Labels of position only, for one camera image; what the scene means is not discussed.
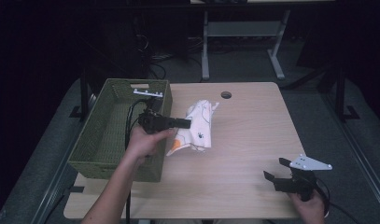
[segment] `dark background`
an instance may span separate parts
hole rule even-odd
[[[81,73],[95,92],[107,77],[145,78],[148,58],[137,51],[134,34],[147,34],[185,57],[185,39],[198,34],[203,21],[199,12],[150,13],[147,26],[134,29],[134,14],[67,6],[57,0],[0,0],[0,209]],[[306,37],[299,65],[318,68],[335,60],[380,118],[380,4],[339,5],[304,18],[309,14],[293,10],[285,34]]]

